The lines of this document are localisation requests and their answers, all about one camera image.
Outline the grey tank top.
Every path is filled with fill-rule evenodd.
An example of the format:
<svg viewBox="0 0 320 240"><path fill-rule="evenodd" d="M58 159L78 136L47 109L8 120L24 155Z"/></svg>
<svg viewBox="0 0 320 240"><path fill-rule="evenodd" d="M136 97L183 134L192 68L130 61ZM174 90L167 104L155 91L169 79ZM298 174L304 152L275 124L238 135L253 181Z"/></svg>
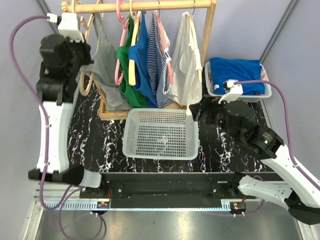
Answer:
<svg viewBox="0 0 320 240"><path fill-rule="evenodd" d="M97 36L97 48L95 54L91 57L93 63L83 65L80 68L79 90L85 95L84 76L93 75L93 80L105 93L106 109L108 111L128 111L132 107L120 92L120 87L115 83L116 50L106 35L99 13L94 14L93 27Z"/></svg>

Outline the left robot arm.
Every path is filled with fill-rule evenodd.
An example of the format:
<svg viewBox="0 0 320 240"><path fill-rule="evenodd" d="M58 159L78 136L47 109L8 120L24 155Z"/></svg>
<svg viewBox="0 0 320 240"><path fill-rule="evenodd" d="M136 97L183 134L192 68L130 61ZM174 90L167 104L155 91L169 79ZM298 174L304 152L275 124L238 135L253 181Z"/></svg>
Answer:
<svg viewBox="0 0 320 240"><path fill-rule="evenodd" d="M91 47L86 42L51 34L41 40L36 94L40 99L40 153L36 168L28 172L35 181L69 184L90 188L97 198L108 193L102 175L86 170L81 164L70 165L68 132L77 95L77 76L83 65L92 62Z"/></svg>

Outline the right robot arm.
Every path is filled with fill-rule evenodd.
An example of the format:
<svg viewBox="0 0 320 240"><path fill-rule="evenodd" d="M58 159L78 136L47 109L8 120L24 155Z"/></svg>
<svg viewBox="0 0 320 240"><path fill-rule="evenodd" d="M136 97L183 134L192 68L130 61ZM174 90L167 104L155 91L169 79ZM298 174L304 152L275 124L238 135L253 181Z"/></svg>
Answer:
<svg viewBox="0 0 320 240"><path fill-rule="evenodd" d="M254 109L242 100L228 103L205 96L190 105L189 110L195 122L203 120L207 125L219 126L241 149L269 166L287 183L276 186L235 172L216 195L261 198L283 207L304 224L319 224L320 181L290 156L288 146L273 129L256 122Z"/></svg>

